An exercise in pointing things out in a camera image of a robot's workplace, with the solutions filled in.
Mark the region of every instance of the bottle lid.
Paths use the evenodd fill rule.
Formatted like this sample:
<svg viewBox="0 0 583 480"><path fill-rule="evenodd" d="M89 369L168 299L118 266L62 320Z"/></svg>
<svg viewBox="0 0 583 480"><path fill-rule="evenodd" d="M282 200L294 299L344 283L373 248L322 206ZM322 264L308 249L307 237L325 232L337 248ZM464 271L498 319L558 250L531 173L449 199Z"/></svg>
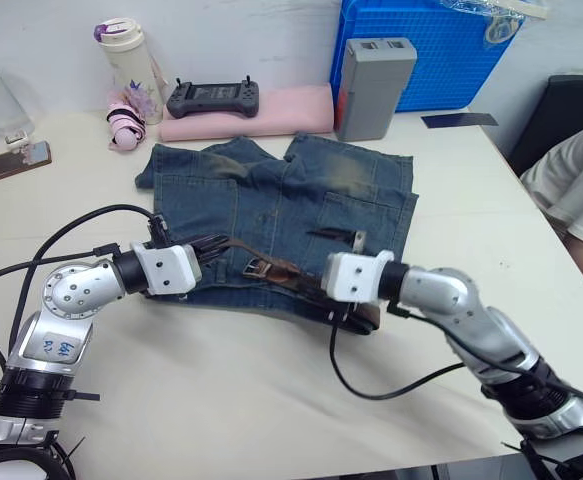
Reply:
<svg viewBox="0 0 583 480"><path fill-rule="evenodd" d="M142 27L132 18L112 18L96 25L93 36L110 52L131 50L144 41Z"/></svg>

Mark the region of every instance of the pink foam pad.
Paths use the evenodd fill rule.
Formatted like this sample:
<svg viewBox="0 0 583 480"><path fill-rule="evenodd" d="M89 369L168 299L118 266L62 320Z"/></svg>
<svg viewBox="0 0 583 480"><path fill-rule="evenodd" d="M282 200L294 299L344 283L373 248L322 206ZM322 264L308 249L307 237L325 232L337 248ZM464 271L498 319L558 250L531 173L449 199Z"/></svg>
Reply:
<svg viewBox="0 0 583 480"><path fill-rule="evenodd" d="M238 135L284 135L333 130L333 99L329 85L272 90L260 94L253 118L233 112L191 113L174 119L166 107L159 125L165 142L227 138Z"/></svg>

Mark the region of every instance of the remote controller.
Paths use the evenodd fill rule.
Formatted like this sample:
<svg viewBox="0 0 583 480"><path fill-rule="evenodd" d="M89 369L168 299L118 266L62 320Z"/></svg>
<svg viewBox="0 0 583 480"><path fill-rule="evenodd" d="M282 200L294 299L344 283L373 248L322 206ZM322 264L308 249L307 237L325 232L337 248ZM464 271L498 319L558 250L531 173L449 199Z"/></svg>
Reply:
<svg viewBox="0 0 583 480"><path fill-rule="evenodd" d="M247 75L240 83L212 83L193 85L181 83L167 101L167 110L173 118L182 118L193 112L238 112L255 117L259 107L259 89Z"/></svg>

